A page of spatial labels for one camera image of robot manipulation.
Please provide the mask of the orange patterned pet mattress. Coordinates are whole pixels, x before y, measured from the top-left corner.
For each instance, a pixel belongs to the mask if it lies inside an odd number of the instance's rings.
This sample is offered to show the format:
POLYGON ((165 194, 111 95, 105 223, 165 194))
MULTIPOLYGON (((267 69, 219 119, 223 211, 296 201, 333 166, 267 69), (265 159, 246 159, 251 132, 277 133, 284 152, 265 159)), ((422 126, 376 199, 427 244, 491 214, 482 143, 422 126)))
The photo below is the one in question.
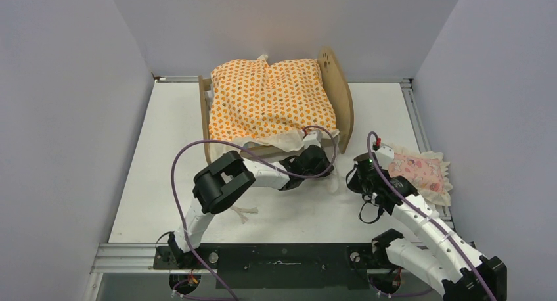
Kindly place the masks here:
POLYGON ((254 186, 276 190, 296 188, 308 176, 336 173, 336 159, 327 156, 321 141, 326 137, 335 143, 339 131, 316 60, 231 60, 213 69, 210 80, 208 160, 253 146, 277 148, 288 156, 243 161, 254 186))

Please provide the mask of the wooden pet bed frame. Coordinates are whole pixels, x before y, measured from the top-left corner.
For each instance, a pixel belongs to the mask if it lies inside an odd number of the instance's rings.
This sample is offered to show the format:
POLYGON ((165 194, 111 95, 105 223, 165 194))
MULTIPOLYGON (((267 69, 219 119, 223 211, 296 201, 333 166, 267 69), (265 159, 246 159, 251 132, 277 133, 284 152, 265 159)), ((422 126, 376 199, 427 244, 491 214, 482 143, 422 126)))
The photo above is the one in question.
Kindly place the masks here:
POLYGON ((329 132, 325 146, 336 144, 344 153, 353 101, 333 50, 323 47, 316 59, 267 59, 231 60, 198 79, 206 161, 229 151, 228 142, 260 156, 298 152, 312 125, 329 132))

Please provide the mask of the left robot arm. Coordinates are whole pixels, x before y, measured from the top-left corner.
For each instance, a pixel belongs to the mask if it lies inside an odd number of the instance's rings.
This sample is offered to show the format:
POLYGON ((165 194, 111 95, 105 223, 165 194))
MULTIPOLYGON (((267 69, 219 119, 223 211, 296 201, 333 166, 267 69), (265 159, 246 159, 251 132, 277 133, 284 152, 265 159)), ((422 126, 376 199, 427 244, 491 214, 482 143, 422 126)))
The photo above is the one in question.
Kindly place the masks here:
POLYGON ((172 175, 171 190, 181 225, 169 235, 170 260, 177 267, 190 267, 196 258, 195 250, 214 216, 231 208, 249 188, 288 191, 307 179, 328 177, 333 171, 334 162, 316 144, 305 147, 299 155, 273 163, 248 160, 231 150, 194 176, 193 201, 187 211, 180 205, 175 176, 172 175))

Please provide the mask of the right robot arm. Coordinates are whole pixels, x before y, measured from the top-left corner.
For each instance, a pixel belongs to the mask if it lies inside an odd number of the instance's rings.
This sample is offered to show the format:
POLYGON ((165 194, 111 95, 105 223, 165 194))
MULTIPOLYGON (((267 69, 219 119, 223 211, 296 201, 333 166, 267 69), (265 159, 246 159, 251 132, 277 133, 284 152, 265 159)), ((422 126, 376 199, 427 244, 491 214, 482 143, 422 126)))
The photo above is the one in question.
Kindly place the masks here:
POLYGON ((390 158, 381 152, 355 157, 347 186, 377 204, 379 214, 402 223, 425 247, 388 229, 372 240, 372 261, 409 271, 444 300, 506 300, 504 262, 496 256, 488 258, 464 241, 407 179, 390 177, 379 165, 390 158))

